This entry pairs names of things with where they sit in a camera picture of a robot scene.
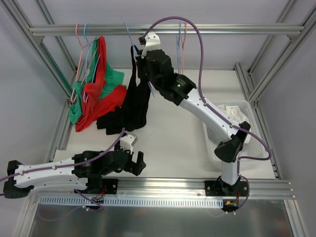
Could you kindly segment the blue hanger of black top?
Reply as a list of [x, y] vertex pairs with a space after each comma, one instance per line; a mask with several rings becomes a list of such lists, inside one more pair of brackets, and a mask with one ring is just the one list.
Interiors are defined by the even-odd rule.
[[[130, 40], [130, 43], [131, 43], [131, 46], [132, 46], [132, 48], [133, 48], [132, 51], [133, 51], [134, 59], [136, 59], [136, 56], [138, 56], [138, 49], [136, 48], [136, 46], [135, 46], [135, 44], [134, 44], [134, 42], [133, 42], [133, 39], [132, 39], [132, 37], [131, 37], [131, 33], [130, 33], [130, 30], [129, 30], [129, 28], [128, 28], [127, 23], [124, 22], [124, 25], [125, 25], [125, 29], [126, 29], [126, 31], [127, 31], [127, 34], [128, 34], [128, 37], [129, 37], [129, 40]], [[151, 86], [150, 82], [147, 82], [147, 84], [148, 84], [148, 87], [149, 87], [149, 89], [150, 89], [151, 94], [152, 94], [153, 97], [154, 97], [155, 95], [154, 95], [154, 92], [153, 92], [153, 89], [152, 89], [152, 86]]]

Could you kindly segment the blue hanger of white top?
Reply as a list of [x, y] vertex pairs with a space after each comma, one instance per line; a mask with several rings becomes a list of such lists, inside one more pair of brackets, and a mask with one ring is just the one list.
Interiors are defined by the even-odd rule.
[[181, 60], [180, 60], [180, 41], [181, 41], [181, 23], [179, 23], [179, 31], [178, 35], [176, 36], [176, 46], [177, 46], [177, 67], [178, 73], [181, 72]]

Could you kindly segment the black tank top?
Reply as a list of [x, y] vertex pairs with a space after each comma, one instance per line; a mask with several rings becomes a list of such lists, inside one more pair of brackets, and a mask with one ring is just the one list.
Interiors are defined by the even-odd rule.
[[122, 129], [132, 132], [142, 128], [147, 123], [147, 111], [149, 107], [150, 89], [145, 79], [138, 78], [136, 59], [134, 59], [133, 48], [130, 47], [132, 74], [127, 87], [127, 92], [121, 106], [115, 107], [113, 112], [97, 119], [97, 129], [104, 129], [107, 135], [121, 133]]

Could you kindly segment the white tank top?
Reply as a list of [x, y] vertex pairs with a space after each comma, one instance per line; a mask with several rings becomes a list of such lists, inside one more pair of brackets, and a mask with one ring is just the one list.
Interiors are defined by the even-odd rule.
[[217, 106], [224, 114], [236, 121], [236, 124], [241, 124], [246, 121], [251, 125], [249, 117], [242, 112], [239, 106], [219, 105]]

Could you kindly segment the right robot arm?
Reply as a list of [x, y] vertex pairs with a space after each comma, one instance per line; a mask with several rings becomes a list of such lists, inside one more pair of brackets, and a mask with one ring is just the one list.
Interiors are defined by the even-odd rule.
[[214, 150], [222, 162], [222, 173], [211, 187], [216, 194], [233, 196], [238, 190], [237, 158], [250, 130], [246, 121], [234, 128], [233, 119], [200, 95], [199, 88], [188, 77], [174, 72], [171, 59], [161, 49], [137, 51], [139, 76], [147, 79], [160, 95], [200, 119], [215, 135], [219, 144]]

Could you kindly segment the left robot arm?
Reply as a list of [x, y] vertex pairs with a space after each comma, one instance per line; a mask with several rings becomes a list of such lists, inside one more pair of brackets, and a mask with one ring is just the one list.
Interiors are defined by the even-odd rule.
[[61, 192], [79, 190], [84, 194], [114, 194], [116, 179], [106, 179], [113, 172], [122, 171], [135, 176], [146, 167], [143, 152], [133, 161], [133, 152], [115, 145], [114, 150], [84, 151], [71, 158], [40, 165], [23, 165], [17, 160], [8, 163], [3, 192], [7, 199], [24, 198], [35, 192]]

